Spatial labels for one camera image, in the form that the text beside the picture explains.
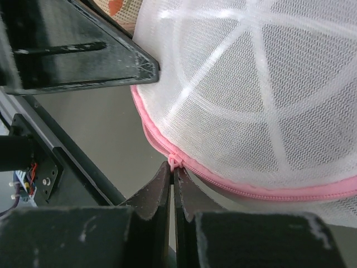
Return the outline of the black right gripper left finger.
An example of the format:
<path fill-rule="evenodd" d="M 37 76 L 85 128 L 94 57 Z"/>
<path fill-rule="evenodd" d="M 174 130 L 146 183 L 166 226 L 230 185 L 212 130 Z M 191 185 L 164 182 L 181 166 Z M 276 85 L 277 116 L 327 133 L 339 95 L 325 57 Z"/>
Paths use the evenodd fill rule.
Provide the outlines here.
<path fill-rule="evenodd" d="M 15 209 L 1 219 L 2 267 L 167 267 L 171 171 L 118 206 Z"/>

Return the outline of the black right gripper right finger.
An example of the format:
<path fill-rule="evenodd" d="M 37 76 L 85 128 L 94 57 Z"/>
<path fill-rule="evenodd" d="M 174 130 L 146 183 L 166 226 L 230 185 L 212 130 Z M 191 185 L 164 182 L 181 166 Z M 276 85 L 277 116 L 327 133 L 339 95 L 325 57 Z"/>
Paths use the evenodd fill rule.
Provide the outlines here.
<path fill-rule="evenodd" d="M 178 267 L 344 267 L 323 221 L 311 213 L 229 211 L 185 169 L 173 172 Z"/>

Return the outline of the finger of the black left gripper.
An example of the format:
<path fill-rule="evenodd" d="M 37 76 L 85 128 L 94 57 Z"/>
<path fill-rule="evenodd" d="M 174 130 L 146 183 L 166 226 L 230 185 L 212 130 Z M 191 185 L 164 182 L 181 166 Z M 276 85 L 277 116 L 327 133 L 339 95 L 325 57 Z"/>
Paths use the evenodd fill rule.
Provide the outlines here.
<path fill-rule="evenodd" d="M 159 70 L 98 2 L 1 2 L 1 87 L 9 95 L 152 84 Z"/>

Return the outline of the peach patterned eye mask lower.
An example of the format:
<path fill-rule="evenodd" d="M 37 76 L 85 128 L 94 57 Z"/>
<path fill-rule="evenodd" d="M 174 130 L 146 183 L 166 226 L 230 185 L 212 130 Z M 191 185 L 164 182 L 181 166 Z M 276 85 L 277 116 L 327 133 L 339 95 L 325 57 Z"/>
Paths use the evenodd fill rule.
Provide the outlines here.
<path fill-rule="evenodd" d="M 142 0 L 94 0 L 104 13 L 129 32 L 135 29 L 142 2 Z"/>

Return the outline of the white mesh pink-trim laundry bag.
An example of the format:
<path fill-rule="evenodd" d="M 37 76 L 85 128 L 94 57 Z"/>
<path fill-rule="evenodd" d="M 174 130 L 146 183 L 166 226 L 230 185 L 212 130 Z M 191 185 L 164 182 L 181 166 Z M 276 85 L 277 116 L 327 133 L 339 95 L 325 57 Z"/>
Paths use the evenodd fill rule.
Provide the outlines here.
<path fill-rule="evenodd" d="M 356 227 L 356 2 L 143 1 L 132 87 L 173 168 L 254 210 Z"/>

